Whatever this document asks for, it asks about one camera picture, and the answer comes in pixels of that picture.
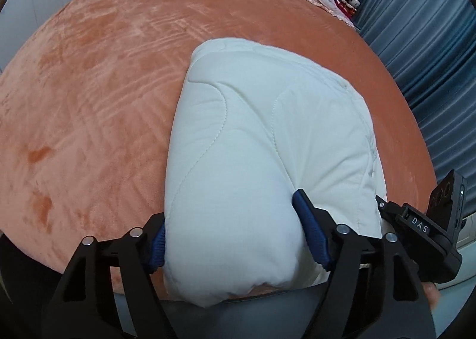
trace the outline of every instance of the pillowcase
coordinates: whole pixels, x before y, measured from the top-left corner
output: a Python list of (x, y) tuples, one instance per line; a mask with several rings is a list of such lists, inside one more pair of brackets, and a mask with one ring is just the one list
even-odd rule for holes
[(282, 49), (236, 38), (192, 54), (165, 186), (167, 289), (208, 307), (256, 286), (325, 280), (291, 197), (381, 237), (386, 195), (372, 120), (348, 81)]

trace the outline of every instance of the curtain fold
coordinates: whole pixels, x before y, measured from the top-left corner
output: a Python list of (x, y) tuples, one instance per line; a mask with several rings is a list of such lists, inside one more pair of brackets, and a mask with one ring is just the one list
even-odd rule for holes
[(418, 122), (440, 181), (468, 179), (476, 210), (476, 10), (470, 0), (365, 0), (354, 19)]

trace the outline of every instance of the gray floor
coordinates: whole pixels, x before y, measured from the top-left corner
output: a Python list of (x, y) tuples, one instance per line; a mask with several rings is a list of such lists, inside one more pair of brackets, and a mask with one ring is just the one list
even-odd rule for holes
[[(229, 300), (209, 308), (161, 302), (181, 339), (301, 339), (325, 286), (248, 300)], [(135, 334), (124, 295), (115, 295), (121, 326)]]
[(440, 302), (433, 311), (433, 321), (437, 336), (440, 336), (455, 319), (475, 286), (476, 276), (441, 290)]

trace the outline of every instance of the plush blanket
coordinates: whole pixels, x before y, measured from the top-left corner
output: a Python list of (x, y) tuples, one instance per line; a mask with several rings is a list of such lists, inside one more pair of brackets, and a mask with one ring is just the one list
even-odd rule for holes
[[(118, 238), (163, 211), (190, 56), (222, 37), (347, 79), (372, 116), (389, 200), (427, 207), (436, 179), (408, 105), (365, 42), (325, 10), (306, 0), (73, 0), (0, 76), (0, 229), (61, 272), (84, 236)], [(161, 272), (152, 278), (166, 296)]]

